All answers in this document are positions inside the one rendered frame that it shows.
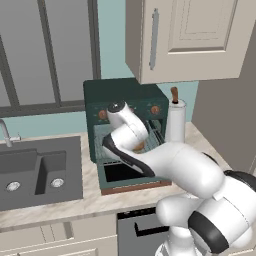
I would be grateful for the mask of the silver tap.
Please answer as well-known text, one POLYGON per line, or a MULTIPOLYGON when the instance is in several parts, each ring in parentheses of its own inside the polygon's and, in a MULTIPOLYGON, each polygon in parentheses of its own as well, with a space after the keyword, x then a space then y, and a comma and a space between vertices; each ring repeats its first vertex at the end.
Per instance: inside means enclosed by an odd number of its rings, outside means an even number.
POLYGON ((9 135, 7 126, 6 126, 5 122, 2 119, 0 119, 0 128, 2 129, 4 140, 5 140, 5 143, 8 147, 12 147, 14 142, 21 140, 20 135, 18 135, 17 137, 11 137, 9 135))

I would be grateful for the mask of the dark framed window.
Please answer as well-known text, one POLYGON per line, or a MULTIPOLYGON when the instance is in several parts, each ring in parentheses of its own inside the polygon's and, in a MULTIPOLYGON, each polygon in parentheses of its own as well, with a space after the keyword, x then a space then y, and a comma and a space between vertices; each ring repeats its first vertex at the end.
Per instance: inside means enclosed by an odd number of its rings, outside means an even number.
POLYGON ((97 0, 0 0, 0 117, 85 109, 101 77, 97 0))

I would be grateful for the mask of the grey dishwasher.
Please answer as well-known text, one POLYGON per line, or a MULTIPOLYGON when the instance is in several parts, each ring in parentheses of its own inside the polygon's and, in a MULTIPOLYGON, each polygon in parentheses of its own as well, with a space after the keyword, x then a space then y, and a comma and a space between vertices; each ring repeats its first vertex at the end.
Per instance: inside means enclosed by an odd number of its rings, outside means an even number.
POLYGON ((142 230, 163 226, 157 218, 155 207, 118 213, 118 256, 155 256, 158 247, 167 239, 169 231, 137 237, 135 222, 142 230))

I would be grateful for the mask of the dark grey sink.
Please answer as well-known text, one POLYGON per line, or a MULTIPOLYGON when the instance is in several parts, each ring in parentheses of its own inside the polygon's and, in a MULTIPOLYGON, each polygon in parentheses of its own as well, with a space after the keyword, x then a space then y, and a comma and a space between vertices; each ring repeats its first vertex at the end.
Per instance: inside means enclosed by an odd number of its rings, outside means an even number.
POLYGON ((0 211, 82 198, 79 136, 0 144, 0 211))

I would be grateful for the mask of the white paper towel roll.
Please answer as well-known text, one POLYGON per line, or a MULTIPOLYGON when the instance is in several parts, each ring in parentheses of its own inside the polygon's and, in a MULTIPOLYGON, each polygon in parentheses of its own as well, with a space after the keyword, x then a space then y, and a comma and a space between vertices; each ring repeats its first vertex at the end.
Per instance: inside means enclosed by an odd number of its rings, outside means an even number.
POLYGON ((171 88, 165 141, 185 142, 186 102, 178 97, 178 88, 171 88))

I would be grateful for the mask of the tall grey-brown cabinet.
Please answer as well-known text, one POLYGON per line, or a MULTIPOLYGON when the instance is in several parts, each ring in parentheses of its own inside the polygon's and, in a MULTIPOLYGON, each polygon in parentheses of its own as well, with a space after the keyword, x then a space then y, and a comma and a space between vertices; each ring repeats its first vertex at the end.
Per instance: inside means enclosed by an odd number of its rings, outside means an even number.
POLYGON ((198 85, 193 124, 234 170, 256 171, 256 38, 240 76, 198 85))

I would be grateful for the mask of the beige drawer front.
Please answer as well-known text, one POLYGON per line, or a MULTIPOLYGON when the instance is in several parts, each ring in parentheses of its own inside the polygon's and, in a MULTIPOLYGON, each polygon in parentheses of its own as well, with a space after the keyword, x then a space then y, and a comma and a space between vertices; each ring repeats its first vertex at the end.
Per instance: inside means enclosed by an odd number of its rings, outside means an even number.
POLYGON ((73 238, 70 222, 0 233, 0 252, 73 238))

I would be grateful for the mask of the green toaster oven door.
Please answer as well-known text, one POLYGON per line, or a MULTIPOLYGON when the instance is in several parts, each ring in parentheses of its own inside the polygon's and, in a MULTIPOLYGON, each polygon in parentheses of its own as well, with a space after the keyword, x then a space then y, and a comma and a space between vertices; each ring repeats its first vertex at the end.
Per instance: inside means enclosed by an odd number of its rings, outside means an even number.
POLYGON ((100 190, 156 181, 169 181, 159 177, 146 177, 120 162, 104 164, 98 163, 97 171, 100 190))

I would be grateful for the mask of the dark green toaster oven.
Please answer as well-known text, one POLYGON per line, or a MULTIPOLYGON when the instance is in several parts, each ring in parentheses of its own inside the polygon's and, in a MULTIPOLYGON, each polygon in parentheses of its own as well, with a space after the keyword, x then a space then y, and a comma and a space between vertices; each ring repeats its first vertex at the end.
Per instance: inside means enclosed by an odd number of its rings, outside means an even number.
POLYGON ((169 99, 156 84, 140 85, 135 78, 88 80, 83 83, 90 159, 96 165, 94 127, 110 124, 108 117, 100 120, 98 113, 107 111, 110 103, 124 100, 140 118, 160 122, 161 134, 165 138, 169 99), (158 106, 158 115, 151 107, 158 106))

